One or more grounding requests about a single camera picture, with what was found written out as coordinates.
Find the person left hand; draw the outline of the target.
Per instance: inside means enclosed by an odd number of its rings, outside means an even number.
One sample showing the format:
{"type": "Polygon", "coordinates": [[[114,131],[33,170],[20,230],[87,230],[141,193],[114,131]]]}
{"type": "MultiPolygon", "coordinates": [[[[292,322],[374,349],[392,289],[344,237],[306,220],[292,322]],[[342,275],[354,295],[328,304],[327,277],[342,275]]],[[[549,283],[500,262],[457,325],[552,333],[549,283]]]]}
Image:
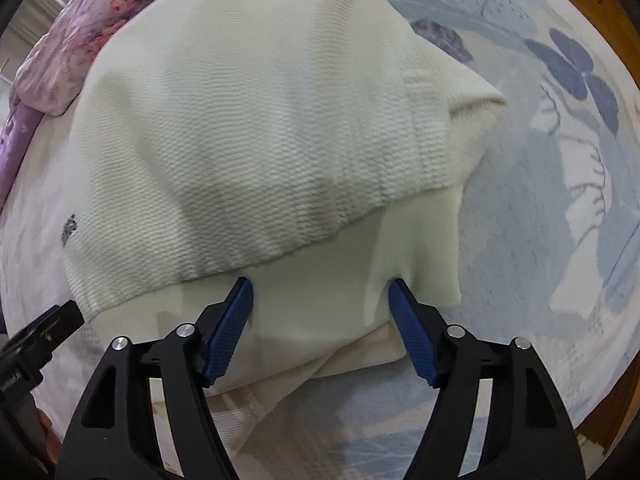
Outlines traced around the person left hand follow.
{"type": "Polygon", "coordinates": [[[46,438],[44,442],[46,442],[47,456],[49,460],[56,465],[62,446],[61,440],[53,430],[53,422],[48,415],[43,410],[40,410],[40,408],[37,410],[37,415],[44,432],[44,437],[46,438]]]}

